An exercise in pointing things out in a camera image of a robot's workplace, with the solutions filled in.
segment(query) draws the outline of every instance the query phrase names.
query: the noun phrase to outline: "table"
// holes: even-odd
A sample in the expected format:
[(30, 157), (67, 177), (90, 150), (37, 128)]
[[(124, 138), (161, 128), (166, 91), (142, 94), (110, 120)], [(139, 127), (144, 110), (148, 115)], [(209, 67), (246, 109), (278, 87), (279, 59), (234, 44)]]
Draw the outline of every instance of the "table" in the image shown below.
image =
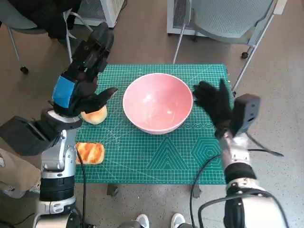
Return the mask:
[[(85, 165), (87, 182), (192, 184), (200, 167), (220, 153), (208, 115), (195, 105), (183, 125), (166, 135), (144, 133), (126, 118), (124, 91), (136, 78), (156, 72), (174, 75), (189, 88), (202, 80), (218, 86), (221, 78), (230, 86), (222, 64), (108, 65), (97, 89), (119, 88), (107, 104), (108, 117), (100, 125), (84, 122), (76, 136), (77, 142), (99, 142), (106, 149), (102, 164)], [(79, 165), (75, 180), (83, 181)], [(225, 184), (220, 159), (211, 162), (198, 184)]]

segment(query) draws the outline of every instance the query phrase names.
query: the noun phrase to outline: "chair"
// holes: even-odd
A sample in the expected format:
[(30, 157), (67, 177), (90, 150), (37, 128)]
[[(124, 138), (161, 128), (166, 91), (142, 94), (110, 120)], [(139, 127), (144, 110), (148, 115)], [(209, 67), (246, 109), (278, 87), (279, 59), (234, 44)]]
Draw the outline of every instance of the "chair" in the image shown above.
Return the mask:
[[(93, 31), (77, 13), (71, 12), (71, 10), (68, 10), (63, 13), (65, 21), (67, 20), (67, 17), (70, 14), (76, 16), (91, 32)], [(37, 25), (33, 21), (22, 16), (7, 0), (0, 0), (0, 21), (7, 26), (16, 57), (21, 65), (20, 70), (23, 74), (27, 75), (29, 73), (29, 70), (25, 67), (24, 64), (22, 64), (12, 33), (12, 29), (25, 34), (44, 34), (46, 33), (46, 31), (43, 29), (38, 29)], [(68, 51), (69, 63), (72, 63), (72, 51), (68, 30), (66, 33), (66, 46)]]
[(250, 63), (265, 31), (274, 16), (278, 0), (187, 0), (186, 14), (173, 63), (181, 45), (186, 26), (211, 39), (249, 46), (242, 58), (247, 59), (236, 83), (235, 90)]

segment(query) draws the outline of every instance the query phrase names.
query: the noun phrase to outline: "bowl rim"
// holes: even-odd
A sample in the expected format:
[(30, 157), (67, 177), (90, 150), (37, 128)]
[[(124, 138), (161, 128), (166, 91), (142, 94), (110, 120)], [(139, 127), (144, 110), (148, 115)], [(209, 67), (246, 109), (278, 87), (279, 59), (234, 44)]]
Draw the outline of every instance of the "bowl rim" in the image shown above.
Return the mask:
[[(176, 125), (174, 125), (174, 126), (172, 126), (172, 127), (170, 127), (170, 128), (157, 130), (157, 129), (147, 129), (147, 128), (141, 127), (141, 126), (135, 124), (135, 123), (130, 119), (130, 117), (128, 116), (128, 114), (127, 114), (126, 111), (125, 111), (125, 105), (124, 105), (124, 102), (125, 102), (125, 94), (127, 93), (128, 89), (130, 89), (130, 85), (132, 85), (134, 82), (140, 80), (141, 78), (146, 77), (146, 76), (150, 76), (150, 75), (166, 75), (166, 76), (173, 77), (173, 78), (179, 80), (180, 82), (182, 82), (182, 83), (188, 88), (188, 91), (189, 91), (189, 93), (190, 93), (192, 102), (191, 102), (191, 107), (190, 107), (190, 109), (189, 109), (189, 111), (188, 111), (186, 117), (183, 118), (183, 120), (180, 121), (178, 124), (176, 124)], [(179, 79), (178, 77), (173, 76), (173, 75), (169, 75), (169, 74), (165, 74), (165, 73), (151, 73), (151, 74), (146, 74), (146, 75), (140, 76), (139, 78), (135, 79), (134, 81), (132, 81), (132, 82), (128, 85), (127, 89), (125, 90), (125, 92), (124, 92), (124, 94), (123, 94), (123, 112), (124, 112), (124, 114), (127, 116), (128, 120), (129, 120), (133, 125), (135, 125), (136, 127), (140, 128), (140, 129), (144, 129), (145, 131), (149, 131), (149, 132), (152, 132), (152, 133), (153, 133), (153, 132), (165, 132), (165, 131), (170, 131), (171, 129), (176, 129), (176, 128), (178, 128), (178, 127), (179, 127), (180, 125), (182, 125), (182, 124), (185, 122), (185, 120), (188, 118), (188, 116), (190, 115), (190, 113), (191, 113), (191, 111), (192, 111), (192, 108), (193, 108), (193, 95), (192, 95), (192, 91), (191, 91), (190, 88), (187, 86), (187, 84), (186, 84), (183, 80)]]

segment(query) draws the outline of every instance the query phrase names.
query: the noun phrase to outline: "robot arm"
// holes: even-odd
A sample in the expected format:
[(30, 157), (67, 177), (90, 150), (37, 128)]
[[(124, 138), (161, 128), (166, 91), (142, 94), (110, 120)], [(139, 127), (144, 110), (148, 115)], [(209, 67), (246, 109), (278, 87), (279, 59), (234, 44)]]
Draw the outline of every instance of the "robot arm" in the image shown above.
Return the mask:
[[(227, 197), (251, 190), (265, 191), (251, 166), (247, 141), (245, 133), (233, 138), (229, 131), (220, 139)], [(226, 228), (286, 227), (274, 199), (262, 194), (227, 200), (224, 225)]]
[(256, 119), (260, 98), (245, 94), (235, 99), (233, 110), (224, 81), (219, 89), (206, 82), (194, 86), (195, 103), (210, 116), (216, 127), (222, 153), (226, 194), (199, 209), (200, 227), (203, 228), (201, 211), (212, 203), (226, 201), (224, 225), (226, 228), (285, 228), (288, 227), (282, 208), (275, 198), (258, 183), (250, 163), (245, 134)]
[(43, 110), (40, 120), (14, 116), (0, 127), (0, 137), (19, 155), (41, 154), (41, 185), (33, 227), (80, 226), (73, 212), (76, 173), (76, 129), (84, 111), (102, 108), (116, 93), (112, 87), (95, 94), (97, 77), (107, 65), (114, 36), (105, 23), (82, 41), (73, 62), (61, 74), (53, 92), (53, 108)]

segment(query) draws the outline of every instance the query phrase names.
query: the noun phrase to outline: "bread slice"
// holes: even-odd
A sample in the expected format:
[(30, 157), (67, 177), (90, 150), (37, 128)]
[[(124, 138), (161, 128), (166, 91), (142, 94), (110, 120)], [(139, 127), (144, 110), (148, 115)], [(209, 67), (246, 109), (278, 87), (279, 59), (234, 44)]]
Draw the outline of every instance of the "bread slice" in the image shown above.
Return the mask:
[[(100, 164), (105, 158), (105, 148), (101, 143), (78, 142), (76, 148), (84, 164)], [(76, 159), (76, 164), (80, 164), (80, 160)]]
[(81, 117), (88, 123), (97, 125), (100, 124), (102, 121), (106, 119), (108, 112), (106, 109), (106, 106), (103, 106), (101, 109), (99, 109), (96, 112), (92, 113), (85, 113), (81, 112)]

